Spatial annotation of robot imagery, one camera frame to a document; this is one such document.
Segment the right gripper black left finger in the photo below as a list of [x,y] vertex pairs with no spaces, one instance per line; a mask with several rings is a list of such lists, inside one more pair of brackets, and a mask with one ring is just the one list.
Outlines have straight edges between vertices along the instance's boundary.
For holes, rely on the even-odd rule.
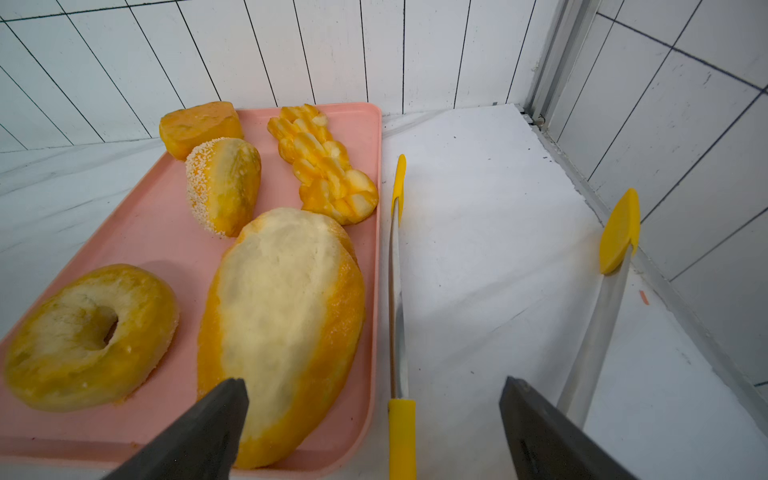
[[227,479],[248,406],[245,381],[226,379],[106,477]]

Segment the large oval bread loaf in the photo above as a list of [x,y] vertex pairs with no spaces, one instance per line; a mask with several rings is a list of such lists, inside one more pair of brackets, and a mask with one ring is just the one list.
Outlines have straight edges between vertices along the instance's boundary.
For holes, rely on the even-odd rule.
[[222,257],[198,336],[197,390],[245,383],[235,467],[291,454],[348,377],[366,319],[353,243],[333,219],[281,207],[248,223]]

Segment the yellow steel bread tongs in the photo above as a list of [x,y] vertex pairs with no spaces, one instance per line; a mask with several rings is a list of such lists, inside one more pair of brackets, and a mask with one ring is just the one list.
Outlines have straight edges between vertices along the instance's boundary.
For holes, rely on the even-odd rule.
[[[416,403],[408,392],[405,319],[399,258],[399,228],[404,207],[407,160],[397,162],[391,204],[388,252],[389,358],[391,398],[388,402],[389,476],[415,479]],[[557,403],[551,403],[583,431],[613,336],[633,255],[638,250],[641,211],[638,193],[630,188],[616,204],[599,245],[603,276],[598,299],[576,359]]]

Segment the ring bagel bread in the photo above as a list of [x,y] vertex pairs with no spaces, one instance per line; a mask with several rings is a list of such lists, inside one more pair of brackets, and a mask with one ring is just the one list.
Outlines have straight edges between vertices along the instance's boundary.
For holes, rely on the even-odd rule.
[[120,401],[158,366],[179,319],[167,282],[128,264],[101,267],[23,320],[5,356],[5,383],[17,399],[43,411]]

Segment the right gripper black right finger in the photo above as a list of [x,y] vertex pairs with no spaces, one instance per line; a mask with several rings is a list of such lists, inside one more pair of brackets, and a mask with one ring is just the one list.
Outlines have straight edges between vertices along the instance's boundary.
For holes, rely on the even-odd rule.
[[499,408],[519,479],[634,477],[525,380],[506,378]]

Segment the sesame coated bread roll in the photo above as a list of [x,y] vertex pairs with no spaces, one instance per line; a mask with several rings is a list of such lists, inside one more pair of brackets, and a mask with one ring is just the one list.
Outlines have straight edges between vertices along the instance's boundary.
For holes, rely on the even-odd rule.
[[193,217],[208,232],[236,237],[253,219],[261,158],[249,142],[221,137],[187,156],[186,196]]

